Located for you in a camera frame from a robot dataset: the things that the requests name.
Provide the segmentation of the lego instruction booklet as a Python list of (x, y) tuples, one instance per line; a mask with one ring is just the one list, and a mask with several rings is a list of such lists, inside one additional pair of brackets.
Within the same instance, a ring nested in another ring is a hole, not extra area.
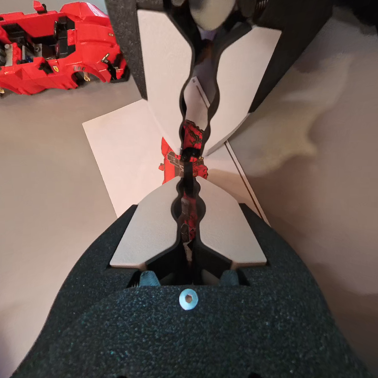
[[(104, 86), (112, 90), (106, 95), (106, 105), (115, 105), (125, 95), (125, 106), (84, 122), (83, 129), (115, 214), (120, 217), (162, 184), (164, 174), (158, 168), (163, 163), (162, 135), (133, 78)], [(269, 224), (228, 141), (205, 157), (205, 165), (211, 183), (247, 204)]]

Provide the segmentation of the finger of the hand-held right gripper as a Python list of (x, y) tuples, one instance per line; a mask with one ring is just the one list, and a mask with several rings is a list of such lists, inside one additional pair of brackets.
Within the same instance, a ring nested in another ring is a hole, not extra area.
[(216, 93), (208, 110), (210, 133), (203, 156), (216, 151), (249, 114), (282, 31), (242, 24), (215, 55)]
[(180, 154), (182, 91), (192, 72), (192, 47), (164, 13), (137, 11), (147, 102), (171, 149)]

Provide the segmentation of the red lego car model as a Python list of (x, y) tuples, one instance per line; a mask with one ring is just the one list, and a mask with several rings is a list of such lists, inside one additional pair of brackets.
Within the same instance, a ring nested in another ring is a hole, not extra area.
[(130, 69), (109, 16), (88, 2), (35, 13), (1, 14), (0, 89), (34, 95), (48, 89), (76, 89), (91, 75), (101, 82), (127, 82)]

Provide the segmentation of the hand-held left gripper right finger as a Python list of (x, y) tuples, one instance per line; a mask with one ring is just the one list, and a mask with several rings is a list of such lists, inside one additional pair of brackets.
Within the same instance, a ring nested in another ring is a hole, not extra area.
[(228, 192), (199, 177), (194, 260), (203, 270), (263, 266), (267, 258), (239, 203)]

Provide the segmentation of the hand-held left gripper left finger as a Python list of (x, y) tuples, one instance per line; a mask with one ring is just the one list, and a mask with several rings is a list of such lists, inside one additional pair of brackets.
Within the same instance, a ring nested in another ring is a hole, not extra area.
[(175, 177), (145, 196), (137, 205), (110, 260), (113, 268), (180, 270), (187, 264), (174, 215), (180, 199)]

